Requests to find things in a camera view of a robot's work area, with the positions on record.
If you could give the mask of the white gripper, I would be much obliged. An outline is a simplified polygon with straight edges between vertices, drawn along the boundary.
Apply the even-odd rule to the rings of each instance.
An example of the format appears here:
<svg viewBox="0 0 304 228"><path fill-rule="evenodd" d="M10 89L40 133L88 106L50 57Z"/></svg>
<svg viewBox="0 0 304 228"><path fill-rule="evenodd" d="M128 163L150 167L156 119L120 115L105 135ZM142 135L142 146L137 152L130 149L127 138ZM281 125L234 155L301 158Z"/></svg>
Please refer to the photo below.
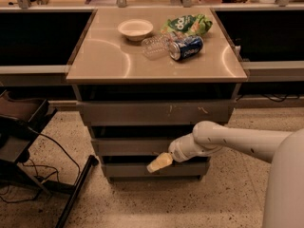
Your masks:
<svg viewBox="0 0 304 228"><path fill-rule="evenodd" d="M219 151L210 138L199 138L188 134L172 141L168 147L169 153L161 153L155 160L147 165L149 173L154 173L176 162L185 162L194 157L209 157Z"/></svg>

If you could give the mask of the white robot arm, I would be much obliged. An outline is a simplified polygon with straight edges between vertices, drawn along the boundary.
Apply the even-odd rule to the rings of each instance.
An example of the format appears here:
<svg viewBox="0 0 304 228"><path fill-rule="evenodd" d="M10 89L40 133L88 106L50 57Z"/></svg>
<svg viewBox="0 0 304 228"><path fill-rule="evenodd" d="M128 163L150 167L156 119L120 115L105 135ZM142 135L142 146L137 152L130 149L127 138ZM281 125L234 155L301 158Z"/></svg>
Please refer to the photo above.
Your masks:
<svg viewBox="0 0 304 228"><path fill-rule="evenodd" d="M304 129L296 132L229 128L197 123L192 132L172 141L147 165L151 173L172 162L209 157L222 147L271 165L262 228L304 228Z"/></svg>

